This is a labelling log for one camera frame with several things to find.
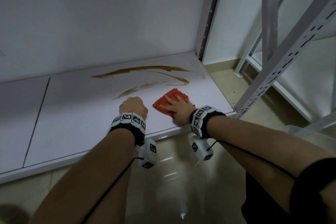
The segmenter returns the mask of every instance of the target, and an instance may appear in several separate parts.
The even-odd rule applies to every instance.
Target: floor
[[[211,73],[234,106],[249,85],[232,69]],[[307,124],[275,90],[256,101],[242,120],[282,130]],[[157,141],[159,163],[149,170],[132,166],[126,223],[245,223],[245,171],[220,146],[198,163],[188,144],[191,133]],[[59,168],[0,185],[0,224],[26,223],[48,191],[71,168]]]

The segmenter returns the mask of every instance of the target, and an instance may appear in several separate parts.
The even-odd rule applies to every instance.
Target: black wire
[[[104,198],[107,196],[107,194],[110,192],[110,190],[113,188],[113,186],[120,180],[120,178],[124,175],[124,173],[129,169],[129,167],[132,165],[133,161],[135,159],[141,159],[144,158],[133,158],[131,162],[125,167],[125,169],[118,175],[118,177],[115,179],[115,181],[110,185],[110,187],[107,188],[107,190],[103,193],[103,195],[98,199],[98,201],[95,203],[95,205],[90,209],[90,211],[87,213],[85,218],[82,220],[81,224],[84,224],[87,222],[87,220],[91,217],[92,213],[95,211],[95,209],[98,207],[98,205],[104,200]]]
[[[294,175],[292,175],[290,172],[288,172],[286,169],[284,169],[284,168],[278,166],[277,164],[274,164],[273,162],[271,162],[271,161],[269,161],[269,160],[267,160],[267,159],[265,159],[265,158],[263,158],[263,157],[258,156],[257,154],[251,153],[251,152],[249,152],[249,151],[247,151],[247,150],[244,150],[244,149],[242,149],[242,148],[240,148],[240,147],[238,147],[238,146],[235,146],[235,145],[233,145],[233,144],[230,144],[230,143],[228,143],[228,142],[226,142],[226,141],[222,141],[222,140],[217,140],[217,141],[215,141],[215,142],[214,142],[214,143],[207,149],[207,151],[210,150],[210,149],[212,148],[212,146],[214,146],[214,144],[217,143],[217,142],[225,143],[226,145],[229,145],[229,146],[231,146],[231,147],[233,147],[233,148],[236,148],[236,149],[238,149],[238,150],[241,150],[242,152],[245,152],[246,154],[249,154],[249,155],[251,155],[251,156],[253,156],[253,157],[255,157],[255,158],[258,158],[258,159],[260,159],[260,160],[262,160],[262,161],[264,161],[264,162],[270,164],[271,166],[273,166],[273,167],[275,167],[275,168],[281,170],[282,172],[284,172],[286,175],[288,175],[288,176],[289,176],[290,178],[292,178],[293,180],[296,180],[296,177],[295,177]]]

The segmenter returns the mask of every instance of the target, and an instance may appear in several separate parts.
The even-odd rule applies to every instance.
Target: hand
[[[134,112],[145,120],[148,114],[148,109],[144,106],[141,98],[134,97],[128,98],[119,106],[119,114],[124,112]]]
[[[177,98],[178,102],[170,99],[167,95],[165,95],[166,100],[171,105],[160,105],[160,107],[168,111],[172,111],[174,118],[177,122],[180,122],[183,124],[190,123],[189,116],[197,108],[193,106],[193,104],[189,101],[189,99],[186,99],[184,101],[179,95],[175,95],[175,97]]]

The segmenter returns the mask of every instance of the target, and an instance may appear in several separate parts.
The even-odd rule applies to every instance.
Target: white plastic device
[[[193,136],[189,141],[189,144],[200,161],[208,160],[213,156],[213,149],[209,149],[210,145],[208,144],[208,139],[201,139],[199,136]]]
[[[156,142],[151,138],[145,139],[145,144],[143,146],[135,146],[135,149],[139,152],[139,157],[143,159],[138,160],[139,166],[145,167],[147,169],[156,165],[158,162]]]

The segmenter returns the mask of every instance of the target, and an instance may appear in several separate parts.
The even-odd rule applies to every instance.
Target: red cloth
[[[181,91],[179,91],[178,89],[172,89],[171,91],[167,92],[166,95],[175,101],[178,101],[177,98],[175,98],[175,95],[179,95],[183,100],[189,99],[188,96],[184,93],[182,93]],[[165,99],[165,96],[162,96],[161,98],[159,98],[154,104],[153,107],[155,109],[157,109],[159,112],[162,112],[166,115],[169,115],[170,117],[172,117],[174,119],[174,115],[172,111],[168,111],[166,109],[163,109],[162,107],[160,107],[160,105],[170,105],[170,103]]]

